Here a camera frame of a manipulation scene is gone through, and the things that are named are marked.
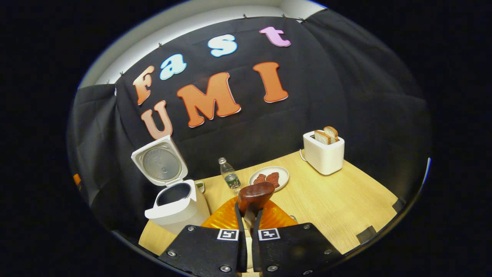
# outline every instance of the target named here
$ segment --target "bread slice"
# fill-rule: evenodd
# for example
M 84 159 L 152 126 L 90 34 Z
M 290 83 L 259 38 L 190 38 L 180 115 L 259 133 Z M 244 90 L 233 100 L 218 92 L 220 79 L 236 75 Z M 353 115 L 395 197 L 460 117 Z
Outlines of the bread slice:
M 326 144 L 326 145 L 331 144 L 330 136 L 318 130 L 314 131 L 314 139 L 321 142 L 322 144 Z
M 331 126 L 326 126 L 325 128 L 323 128 L 323 131 L 325 132 L 325 134 L 330 136 L 331 143 L 339 141 L 338 132 L 335 130 L 335 128 Z

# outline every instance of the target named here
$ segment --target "plate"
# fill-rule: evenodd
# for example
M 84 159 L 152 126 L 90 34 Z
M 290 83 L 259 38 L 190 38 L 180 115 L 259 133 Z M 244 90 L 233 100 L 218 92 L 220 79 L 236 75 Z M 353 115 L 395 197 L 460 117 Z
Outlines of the plate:
M 278 190 L 282 189 L 285 186 L 285 184 L 289 181 L 289 171 L 287 171 L 287 169 L 283 167 L 272 166 L 272 167 L 265 167 L 258 170 L 257 172 L 253 173 L 253 175 L 251 175 L 251 177 L 249 178 L 249 185 L 251 186 L 260 174 L 268 176 L 274 172 L 278 172 L 278 184 L 280 185 L 278 188 L 275 189 L 275 191 L 277 192 Z

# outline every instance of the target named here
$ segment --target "water bottle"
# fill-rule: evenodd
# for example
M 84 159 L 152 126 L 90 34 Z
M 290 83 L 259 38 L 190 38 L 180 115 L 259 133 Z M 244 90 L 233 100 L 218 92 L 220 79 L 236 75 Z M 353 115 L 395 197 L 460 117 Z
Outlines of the water bottle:
M 224 178 L 225 182 L 231 189 L 236 189 L 234 191 L 234 194 L 237 195 L 239 193 L 239 188 L 241 186 L 241 182 L 238 179 L 238 176 L 236 175 L 236 171 L 230 164 L 227 163 L 225 158 L 220 158 L 218 160 L 218 163 L 220 164 L 220 174 L 222 174 L 222 177 Z

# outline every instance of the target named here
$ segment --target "pink letter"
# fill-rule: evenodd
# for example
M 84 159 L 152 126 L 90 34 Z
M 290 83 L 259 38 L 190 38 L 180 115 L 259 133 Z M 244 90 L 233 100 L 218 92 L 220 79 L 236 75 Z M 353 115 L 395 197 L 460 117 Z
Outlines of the pink letter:
M 275 30 L 272 26 L 266 27 L 260 30 L 260 33 L 266 34 L 271 43 L 280 47 L 287 47 L 290 45 L 290 41 L 283 40 L 279 34 L 283 34 L 282 30 Z

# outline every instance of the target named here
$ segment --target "wooden table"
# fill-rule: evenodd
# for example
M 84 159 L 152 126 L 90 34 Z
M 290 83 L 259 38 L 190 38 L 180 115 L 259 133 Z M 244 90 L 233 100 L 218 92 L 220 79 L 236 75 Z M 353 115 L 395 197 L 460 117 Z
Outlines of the wooden table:
M 271 200 L 286 213 L 295 216 L 298 223 L 314 224 L 342 254 L 360 244 L 357 239 L 359 233 L 371 225 L 378 232 L 396 215 L 392 205 L 397 197 L 351 163 L 343 161 L 341 170 L 325 176 L 302 160 L 298 151 L 236 171 L 241 187 L 248 185 L 253 173 L 267 166 L 284 167 L 290 175 L 288 183 L 275 192 Z M 222 176 L 202 181 L 211 213 L 234 197 L 233 190 L 227 187 Z M 149 221 L 139 244 L 160 255 L 175 237 Z M 259 274 L 244 273 L 243 276 Z

